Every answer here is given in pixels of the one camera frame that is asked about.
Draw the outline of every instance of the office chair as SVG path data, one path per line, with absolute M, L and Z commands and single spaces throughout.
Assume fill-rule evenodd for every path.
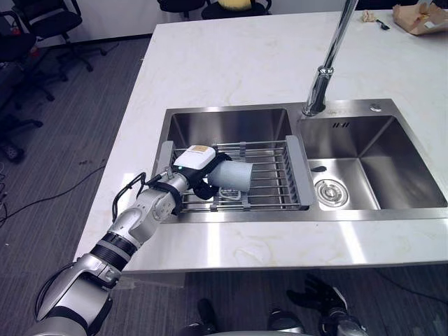
M 45 93 L 48 101 L 55 100 L 53 95 L 45 89 L 42 84 L 53 79 L 60 79 L 66 81 L 67 77 L 64 73 L 58 74 L 44 74 L 42 71 L 27 69 L 25 67 L 25 60 L 28 52 L 33 48 L 36 37 L 33 34 L 26 34 L 20 24 L 19 17 L 12 11 L 0 12 L 0 17 L 11 16 L 17 28 L 20 31 L 19 35 L 1 35 L 0 34 L 0 62 L 14 62 L 15 65 L 21 70 L 23 79 L 13 86 L 13 94 L 15 97 L 15 107 L 20 109 L 22 107 L 20 95 L 25 93 L 30 87 L 34 87 Z
M 266 0 L 266 2 L 267 5 L 264 7 L 261 3 L 256 2 L 256 0 L 251 0 L 251 7 L 247 10 L 229 10 L 222 7 L 218 2 L 214 2 L 202 11 L 202 18 L 204 20 L 212 20 L 268 15 L 272 0 Z
M 204 7 L 210 0 L 157 0 L 160 10 L 169 13 L 183 13 L 185 18 L 190 18 L 190 11 Z
M 57 35 L 61 35 L 69 52 L 57 57 L 61 63 L 61 70 L 67 66 L 70 61 L 78 60 L 85 64 L 85 68 L 91 72 L 93 66 L 83 57 L 84 54 L 92 51 L 99 51 L 101 55 L 105 56 L 107 52 L 101 48 L 78 48 L 71 42 L 68 31 L 76 28 L 83 21 L 81 17 L 81 10 L 76 0 L 71 0 L 76 13 L 69 11 L 64 0 L 13 0 L 15 11 L 29 32 L 33 33 L 42 41 Z

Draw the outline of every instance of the kitchen island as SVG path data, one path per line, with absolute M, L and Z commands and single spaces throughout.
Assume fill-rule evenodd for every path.
M 416 37 L 356 12 L 328 100 L 392 98 L 448 198 L 447 35 Z M 339 13 L 160 24 L 141 66 L 75 257 L 111 224 L 116 193 L 151 173 L 167 109 L 303 102 Z M 119 209 L 131 205 L 128 193 Z M 448 219 L 161 224 L 128 272 L 360 267 L 448 260 Z

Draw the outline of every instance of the chrome faucet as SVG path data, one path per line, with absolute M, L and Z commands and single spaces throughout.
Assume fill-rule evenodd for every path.
M 335 34 L 333 35 L 325 62 L 317 68 L 316 76 L 314 77 L 308 100 L 303 106 L 302 112 L 306 116 L 315 116 L 317 113 L 325 110 L 325 92 L 331 76 L 333 75 L 333 72 L 335 72 L 333 69 L 333 61 L 335 60 L 337 51 L 341 46 L 342 39 L 344 38 L 347 26 L 353 16 L 357 3 L 358 0 L 345 1 L 341 18 L 339 19 L 339 24 L 337 25 Z

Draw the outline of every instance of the wire dish rack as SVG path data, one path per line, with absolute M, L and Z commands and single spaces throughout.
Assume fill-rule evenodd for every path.
M 306 156 L 296 136 L 280 141 L 219 143 L 213 145 L 233 161 L 253 164 L 248 192 L 220 190 L 211 199 L 198 198 L 193 191 L 183 194 L 183 213 L 204 211 L 306 210 L 314 201 L 314 191 Z M 186 148 L 175 148 L 173 141 L 162 145 L 159 170 L 174 163 Z

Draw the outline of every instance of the paper bag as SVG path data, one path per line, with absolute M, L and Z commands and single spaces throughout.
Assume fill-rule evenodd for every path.
M 413 6 L 396 5 L 392 9 L 395 23 L 413 35 L 448 31 L 448 13 L 434 3 L 428 7 L 423 1 Z

